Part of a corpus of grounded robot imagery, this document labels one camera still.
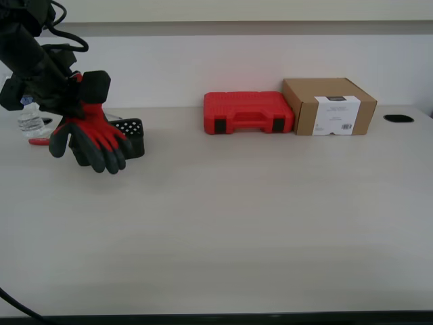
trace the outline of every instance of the red glove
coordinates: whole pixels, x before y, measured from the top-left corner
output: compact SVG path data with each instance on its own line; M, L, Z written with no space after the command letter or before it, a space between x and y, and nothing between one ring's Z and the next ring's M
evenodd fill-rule
M81 104L85 119L64 117L49 139L49 151L56 158L62 157L71 134L97 173L106 168L116 174L126 167L122 150L132 155L133 147L127 137L106 120L102 104Z

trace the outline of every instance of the red marker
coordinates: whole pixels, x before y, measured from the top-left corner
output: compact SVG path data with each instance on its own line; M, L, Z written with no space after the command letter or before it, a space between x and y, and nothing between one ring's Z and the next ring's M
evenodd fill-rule
M34 146L48 146L49 139L47 138L29 139L28 143Z

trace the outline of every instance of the white label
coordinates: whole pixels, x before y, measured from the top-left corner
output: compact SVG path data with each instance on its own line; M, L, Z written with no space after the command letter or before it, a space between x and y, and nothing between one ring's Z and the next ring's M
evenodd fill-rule
M319 102L313 135L351 135L361 101L355 96L315 97Z

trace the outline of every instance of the cardboard box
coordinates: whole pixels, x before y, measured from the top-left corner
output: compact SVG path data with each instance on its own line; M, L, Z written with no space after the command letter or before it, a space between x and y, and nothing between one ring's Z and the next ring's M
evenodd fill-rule
M377 101L346 78L284 79L297 135L366 134Z

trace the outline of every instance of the toolbox handle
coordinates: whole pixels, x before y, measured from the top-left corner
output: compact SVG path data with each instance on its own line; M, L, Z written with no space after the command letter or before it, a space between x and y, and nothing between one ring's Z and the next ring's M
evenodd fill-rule
M266 127L267 117L261 111L256 112L237 112L233 116L233 127L242 128L262 128Z

